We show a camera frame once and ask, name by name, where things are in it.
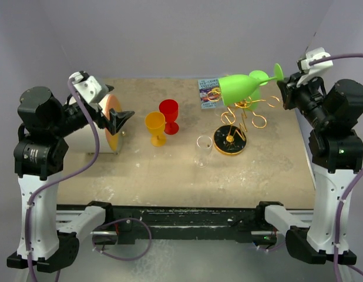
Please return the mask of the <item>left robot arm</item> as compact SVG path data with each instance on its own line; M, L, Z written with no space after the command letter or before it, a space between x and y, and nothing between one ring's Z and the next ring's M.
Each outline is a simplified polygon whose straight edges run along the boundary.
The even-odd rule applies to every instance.
M99 129L115 135L133 116L132 111L115 108L103 112L100 101L112 90L112 86L104 85L89 100L89 89L73 86L65 103L44 86L21 95L18 115L22 122L14 160L22 198L22 227L19 246L7 258L8 267L60 272L75 261L80 243L91 231L97 227L109 230L114 225L111 204L93 202L71 224L61 229L56 226L58 187L66 180L66 137L90 127L95 147L99 147Z

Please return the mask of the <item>green goblet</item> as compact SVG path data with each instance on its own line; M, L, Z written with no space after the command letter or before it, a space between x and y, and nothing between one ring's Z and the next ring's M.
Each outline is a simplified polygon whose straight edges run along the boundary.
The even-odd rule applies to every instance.
M219 78L221 99L225 106L248 98L263 82L283 80L283 70L279 63L274 64L273 76L266 80L258 80L245 74L229 75Z
M253 70L249 73L249 76L258 80L266 80L269 76L262 70ZM248 102L247 110L256 110L258 104L261 102L260 86L266 85L267 82L261 83L256 90L246 99Z

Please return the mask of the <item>green goblet front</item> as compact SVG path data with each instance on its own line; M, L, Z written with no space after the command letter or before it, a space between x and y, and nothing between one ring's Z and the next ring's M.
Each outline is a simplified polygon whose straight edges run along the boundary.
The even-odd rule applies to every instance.
M258 80L266 80L269 76L262 70L253 70L249 73L249 76ZM246 99L248 102L247 110L256 110L258 104L261 102L260 86L266 85L267 82L261 83L256 90Z

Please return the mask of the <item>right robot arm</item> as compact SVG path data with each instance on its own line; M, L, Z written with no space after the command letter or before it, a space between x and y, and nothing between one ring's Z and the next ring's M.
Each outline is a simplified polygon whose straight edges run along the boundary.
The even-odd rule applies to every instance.
M298 86L300 73L279 80L285 109L298 109L312 126L308 145L315 177L312 221L305 224L279 202L260 202L255 224L259 229L275 227L285 237L289 255L308 264L335 261L353 266L356 255L346 234L348 185L363 171L363 142L354 126L363 114L363 85L341 79L325 90L321 77Z

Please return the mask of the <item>gold wine glass rack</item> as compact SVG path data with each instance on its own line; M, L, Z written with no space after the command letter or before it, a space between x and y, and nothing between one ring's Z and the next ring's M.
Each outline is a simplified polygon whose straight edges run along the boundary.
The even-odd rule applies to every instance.
M222 125L213 134L213 145L216 150L226 156L237 156L243 153L247 146L247 125L248 115L251 115L251 124L257 129L264 129L267 126L265 116L256 113L257 106L265 103L271 108L280 104L280 99L271 96L270 100L261 97L260 91L256 90L249 97L228 105L220 114Z

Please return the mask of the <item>orange plastic goblet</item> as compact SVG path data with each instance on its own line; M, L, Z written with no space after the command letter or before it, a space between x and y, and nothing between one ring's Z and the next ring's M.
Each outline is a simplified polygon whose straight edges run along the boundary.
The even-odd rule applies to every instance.
M151 144L156 147L164 146L166 143L166 136L164 135L166 120L164 114L161 112L151 112L145 117L144 122L151 134Z

